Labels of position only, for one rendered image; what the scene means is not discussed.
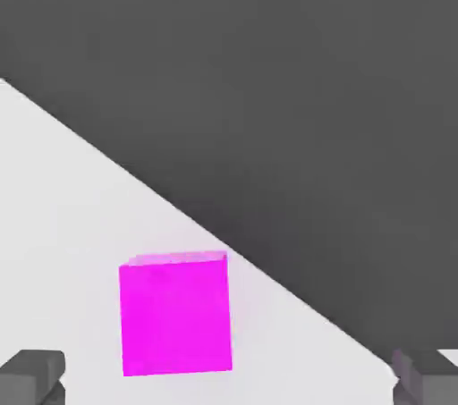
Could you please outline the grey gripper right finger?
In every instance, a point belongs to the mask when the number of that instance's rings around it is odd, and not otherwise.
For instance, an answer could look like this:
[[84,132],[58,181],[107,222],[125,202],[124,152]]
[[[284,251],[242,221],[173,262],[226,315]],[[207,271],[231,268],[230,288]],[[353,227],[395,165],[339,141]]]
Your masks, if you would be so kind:
[[458,405],[458,366],[438,350],[392,354],[393,405]]

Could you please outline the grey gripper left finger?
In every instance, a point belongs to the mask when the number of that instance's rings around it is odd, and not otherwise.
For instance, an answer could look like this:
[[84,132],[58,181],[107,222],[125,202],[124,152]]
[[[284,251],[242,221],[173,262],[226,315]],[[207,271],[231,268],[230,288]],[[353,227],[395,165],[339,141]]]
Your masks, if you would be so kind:
[[20,350],[0,367],[0,405],[65,405],[65,355]]

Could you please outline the small magenta cube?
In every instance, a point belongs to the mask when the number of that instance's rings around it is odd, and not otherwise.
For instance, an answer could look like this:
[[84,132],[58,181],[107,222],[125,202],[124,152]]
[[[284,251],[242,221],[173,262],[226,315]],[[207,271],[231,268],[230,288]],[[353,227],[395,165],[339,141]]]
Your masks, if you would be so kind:
[[134,257],[119,289],[124,375],[232,369],[226,252]]

